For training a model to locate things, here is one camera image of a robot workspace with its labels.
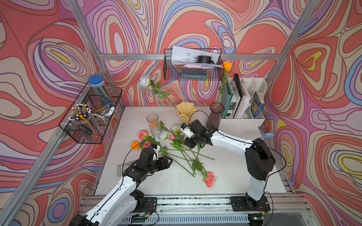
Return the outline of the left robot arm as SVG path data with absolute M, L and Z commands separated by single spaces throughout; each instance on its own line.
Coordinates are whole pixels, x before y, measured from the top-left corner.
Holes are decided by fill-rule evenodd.
M 71 226 L 117 226 L 135 210 L 142 210 L 145 195 L 138 186 L 158 171 L 170 168 L 173 159 L 159 157 L 154 150 L 157 145 L 142 150 L 138 160 L 123 170 L 123 177 L 117 185 L 95 207 L 86 214 L 76 214 Z

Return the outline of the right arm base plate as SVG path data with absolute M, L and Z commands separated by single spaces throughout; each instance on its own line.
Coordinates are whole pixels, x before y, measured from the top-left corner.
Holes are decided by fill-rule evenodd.
M 267 198 L 263 195 L 259 201 L 249 196 L 231 196 L 229 202 L 234 212 L 256 211 L 269 212 L 271 210 Z

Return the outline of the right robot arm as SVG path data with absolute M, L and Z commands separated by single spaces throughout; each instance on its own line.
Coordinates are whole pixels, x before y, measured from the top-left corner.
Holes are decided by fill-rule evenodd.
M 247 170 L 251 176 L 245 201 L 258 202 L 264 198 L 267 180 L 276 160 L 263 139 L 238 138 L 214 127 L 208 129 L 199 120 L 194 120 L 188 125 L 183 123 L 181 132 L 187 136 L 184 143 L 189 148 L 207 144 L 244 155 Z

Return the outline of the orange rose tall stem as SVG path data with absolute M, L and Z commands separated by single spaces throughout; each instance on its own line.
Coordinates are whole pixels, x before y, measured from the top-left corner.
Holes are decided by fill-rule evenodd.
M 219 94 L 223 94 L 223 88 L 224 85 L 227 83 L 227 78 L 229 77 L 229 72 L 232 70 L 233 66 L 231 62 L 223 62 L 223 67 L 224 67 L 224 73 L 222 76 L 222 80 L 221 80 L 221 84 L 218 88 L 219 90 Z

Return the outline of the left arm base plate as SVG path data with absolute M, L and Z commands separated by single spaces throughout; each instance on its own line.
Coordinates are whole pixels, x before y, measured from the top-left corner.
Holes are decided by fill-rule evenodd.
M 157 197 L 144 197 L 137 200 L 137 205 L 132 213 L 150 213 L 157 209 Z

